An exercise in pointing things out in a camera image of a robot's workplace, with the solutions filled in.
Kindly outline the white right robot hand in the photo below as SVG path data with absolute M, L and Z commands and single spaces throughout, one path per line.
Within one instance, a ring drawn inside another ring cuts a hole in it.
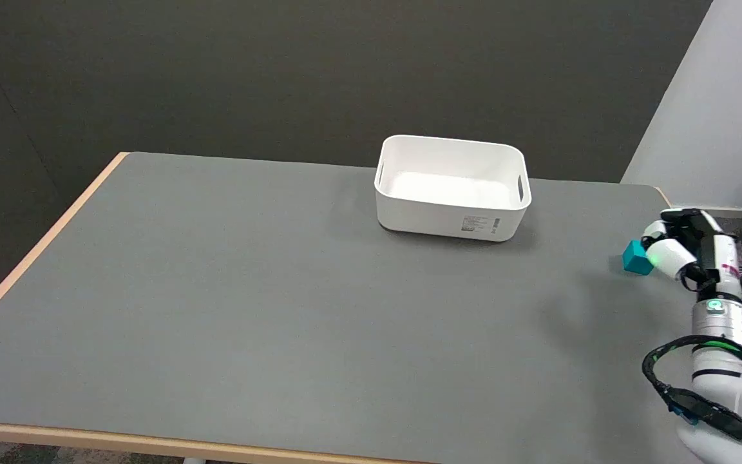
M 699 302 L 742 302 L 737 238 L 704 209 L 663 209 L 645 228 L 641 246 L 654 269 L 693 291 Z

